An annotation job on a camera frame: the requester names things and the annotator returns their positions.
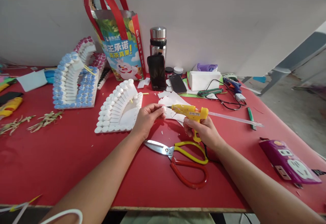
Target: stainless steel thermos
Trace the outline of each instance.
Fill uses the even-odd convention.
[[[153,27],[150,29],[150,55],[163,55],[166,61],[166,28]]]

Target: yellow hot glue gun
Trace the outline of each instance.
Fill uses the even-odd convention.
[[[171,108],[177,114],[183,114],[188,119],[195,120],[199,123],[201,119],[206,119],[208,116],[208,109],[203,107],[201,108],[201,110],[197,110],[195,106],[176,104],[168,108]],[[201,142],[199,134],[195,130],[193,139],[195,142]]]
[[[0,107],[0,120],[4,117],[10,116],[23,102],[21,97],[16,97],[12,100],[9,100],[5,105]]]

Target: red table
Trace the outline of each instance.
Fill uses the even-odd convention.
[[[36,124],[37,118],[54,110],[52,85],[45,85],[24,95],[24,102],[19,109],[11,117],[1,121],[1,124],[5,124],[22,115],[36,115],[30,123],[21,124],[12,136],[0,137],[0,204],[19,204],[42,194],[34,204],[55,205],[128,135],[126,132],[94,133],[100,106],[118,84],[111,76],[97,92],[94,108],[65,110],[61,120],[32,134],[26,129]],[[22,91],[22,88],[20,84],[14,84],[6,91]],[[158,92],[150,90],[150,86],[140,91],[149,92],[149,95],[144,95],[143,106],[158,102],[159,98],[154,94]],[[253,131],[250,125],[213,117],[221,136],[314,211],[325,214],[325,183],[304,185],[304,189],[298,189],[281,180],[258,145],[259,137],[286,142],[312,169],[326,171],[326,163],[251,91],[243,89],[243,94],[254,119],[265,127],[258,127],[257,131]],[[184,99],[196,107],[207,107],[212,112],[249,119],[245,108],[229,111],[217,101]],[[189,140],[189,137],[176,121],[166,120],[154,124],[149,139],[172,146],[176,142]],[[192,147],[187,150],[195,155],[198,153]],[[184,159],[179,153],[175,155],[178,159]],[[193,190],[179,181],[169,164],[167,157],[141,146],[121,184],[112,209],[250,211],[222,166],[209,162],[206,165],[209,172],[207,185]],[[189,180],[202,179],[202,172],[199,170],[180,167],[180,171]]]

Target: chair leg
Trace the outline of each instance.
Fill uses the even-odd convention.
[[[252,77],[252,76],[247,76],[246,78],[244,78],[244,79],[242,80],[242,83],[244,83],[244,82],[250,80],[251,77]]]
[[[270,88],[272,88],[272,86],[275,85],[279,81],[280,81],[279,79],[272,79],[270,81],[270,83],[267,86],[264,87],[264,89],[260,92],[260,94],[258,94],[258,96],[261,97],[262,95],[264,95],[264,93],[266,91],[268,91]]]

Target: black cable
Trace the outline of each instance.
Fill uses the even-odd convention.
[[[315,173],[317,176],[325,175],[326,172],[321,170],[312,170],[313,173]]]
[[[220,82],[221,84],[225,85],[225,86],[226,86],[226,90],[232,91],[233,94],[234,94],[234,96],[235,96],[235,92],[234,92],[233,90],[231,90],[231,89],[228,87],[227,84],[225,84],[224,82],[221,82],[221,81],[219,81],[219,80],[217,80],[217,79],[213,79],[213,80],[211,80],[211,82],[210,82],[210,84],[208,85],[208,87],[207,87],[206,90],[208,90],[208,88],[210,87],[210,85],[211,85],[211,83],[212,83],[213,81],[218,81],[218,82]],[[224,107],[226,107],[226,108],[229,109],[229,110],[236,111],[236,110],[239,110],[239,109],[241,108],[241,106],[247,106],[247,103],[246,103],[246,102],[244,102],[244,104],[241,104],[238,100],[235,99],[235,97],[234,97],[234,99],[235,99],[235,101],[236,101],[237,103],[232,103],[232,102],[226,102],[226,101],[223,101],[223,100],[219,99],[219,97],[217,96],[217,94],[215,94],[215,97],[217,98],[217,100],[219,100],[219,101],[221,102],[221,104],[222,104]],[[229,108],[228,106],[225,105],[225,103],[226,103],[226,104],[238,105],[239,108]]]
[[[212,160],[212,159],[210,159],[210,158],[208,157],[207,147],[206,147],[205,143],[203,143],[203,145],[204,145],[204,150],[205,150],[206,158],[207,158],[209,161],[212,161],[212,162],[214,162],[214,163],[219,163],[219,164],[221,164],[221,162],[216,161],[216,160]]]
[[[249,223],[252,224],[252,222],[251,222],[251,220],[249,219],[249,217],[247,216],[247,214],[246,214],[246,213],[243,213],[243,214],[247,217]]]

